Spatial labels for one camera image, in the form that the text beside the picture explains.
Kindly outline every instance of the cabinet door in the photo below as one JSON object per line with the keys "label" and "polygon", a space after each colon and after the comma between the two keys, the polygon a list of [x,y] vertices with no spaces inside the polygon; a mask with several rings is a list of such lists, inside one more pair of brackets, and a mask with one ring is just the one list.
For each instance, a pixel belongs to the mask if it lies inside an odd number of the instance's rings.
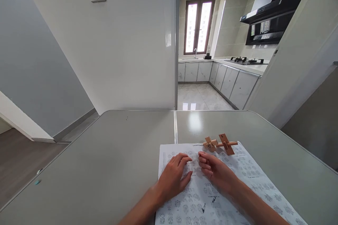
{"label": "cabinet door", "polygon": [[209,82],[215,85],[215,79],[216,79],[216,74],[218,70],[218,63],[212,63],[212,68],[211,68],[211,74],[210,74],[210,79]]}
{"label": "cabinet door", "polygon": [[243,110],[246,101],[248,100],[252,89],[254,88],[258,77],[244,72],[239,72],[233,87],[230,101],[234,103],[239,110]]}
{"label": "cabinet door", "polygon": [[230,98],[232,88],[233,88],[233,85],[235,84],[238,73],[239,73],[238,70],[235,70],[235,69],[232,69],[232,68],[228,68],[226,70],[225,77],[224,77],[222,88],[221,88],[220,92],[227,98]]}
{"label": "cabinet door", "polygon": [[198,63],[186,63],[186,74],[184,77],[185,82],[197,81]]}
{"label": "cabinet door", "polygon": [[185,63],[179,63],[178,73],[179,73],[178,81],[184,82],[184,76],[185,76],[185,73],[186,73],[186,64]]}
{"label": "cabinet door", "polygon": [[212,62],[202,63],[200,62],[198,65],[198,74],[197,81],[209,81],[210,73],[211,73]]}
{"label": "cabinet door", "polygon": [[218,71],[217,71],[217,75],[216,75],[216,79],[215,79],[215,87],[221,91],[221,87],[222,87],[222,83],[223,83],[223,79],[225,76],[225,72],[226,72],[227,67],[224,65],[219,65],[218,66]]}

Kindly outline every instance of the gas stove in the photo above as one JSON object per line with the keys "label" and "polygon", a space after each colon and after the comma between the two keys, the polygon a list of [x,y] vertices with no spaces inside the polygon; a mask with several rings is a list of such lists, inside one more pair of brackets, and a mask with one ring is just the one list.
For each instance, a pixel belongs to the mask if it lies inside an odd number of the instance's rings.
{"label": "gas stove", "polygon": [[246,57],[232,57],[230,60],[228,60],[229,62],[233,62],[233,63],[237,63],[237,64],[241,64],[241,65],[261,65],[261,64],[268,64],[268,63],[264,63],[264,59],[247,59]]}

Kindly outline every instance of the finger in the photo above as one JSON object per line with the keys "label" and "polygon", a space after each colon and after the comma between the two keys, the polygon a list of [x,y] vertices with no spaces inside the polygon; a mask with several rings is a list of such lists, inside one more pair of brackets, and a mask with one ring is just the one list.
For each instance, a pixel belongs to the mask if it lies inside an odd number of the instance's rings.
{"label": "finger", "polygon": [[215,163],[215,162],[219,161],[219,159],[217,157],[210,155],[208,153],[199,152],[199,154],[201,155],[201,157],[205,158],[206,160],[209,160],[211,163]]}
{"label": "finger", "polygon": [[201,171],[208,177],[208,178],[211,178],[213,172],[210,171],[210,170],[207,170],[205,168],[201,168]]}
{"label": "finger", "polygon": [[207,160],[205,158],[201,157],[201,156],[198,157],[198,160],[200,162],[202,162],[202,163],[206,163],[207,162]]}
{"label": "finger", "polygon": [[192,171],[189,171],[188,174],[181,180],[180,183],[180,190],[183,191],[187,184],[190,182],[191,175],[193,174]]}
{"label": "finger", "polygon": [[184,157],[184,158],[182,158],[182,160],[181,160],[181,162],[180,162],[180,164],[179,164],[179,167],[182,169],[182,171],[183,171],[183,169],[184,169],[184,166],[187,164],[187,162],[191,162],[192,161],[192,159],[190,158],[190,157]]}
{"label": "finger", "polygon": [[187,154],[184,153],[178,153],[177,156],[175,156],[175,159],[173,160],[173,163],[175,163],[177,166],[180,164],[180,161],[182,160],[182,158],[184,157],[188,157]]}
{"label": "finger", "polygon": [[211,170],[211,166],[210,166],[210,165],[207,165],[206,163],[198,162],[198,165],[199,165],[201,168],[205,168],[205,169]]}
{"label": "finger", "polygon": [[175,156],[173,156],[173,157],[170,159],[170,161],[169,161],[169,162],[173,162],[173,161],[174,161],[174,159],[175,159]]}

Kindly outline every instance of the hand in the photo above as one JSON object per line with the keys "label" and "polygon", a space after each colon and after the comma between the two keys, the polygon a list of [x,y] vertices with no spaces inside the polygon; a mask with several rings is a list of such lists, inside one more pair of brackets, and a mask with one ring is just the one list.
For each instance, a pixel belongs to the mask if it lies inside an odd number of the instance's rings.
{"label": "hand", "polygon": [[198,153],[198,164],[208,179],[223,192],[230,194],[239,182],[237,176],[217,157],[205,152]]}
{"label": "hand", "polygon": [[183,170],[187,162],[192,161],[188,155],[179,153],[172,157],[167,166],[164,168],[153,189],[159,197],[160,205],[182,192],[190,182],[192,171],[181,180]]}

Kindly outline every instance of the left hand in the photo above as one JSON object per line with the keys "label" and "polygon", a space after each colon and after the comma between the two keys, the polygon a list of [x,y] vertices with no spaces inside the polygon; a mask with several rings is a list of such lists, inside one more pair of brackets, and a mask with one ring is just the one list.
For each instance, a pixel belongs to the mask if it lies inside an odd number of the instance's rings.
{"label": "left hand", "polygon": [[192,171],[189,171],[188,174],[181,179],[184,167],[187,162],[190,161],[192,161],[192,159],[188,157],[188,155],[179,153],[177,156],[173,156],[164,168],[159,180],[153,186],[153,190],[159,198],[160,205],[181,193],[190,182]]}

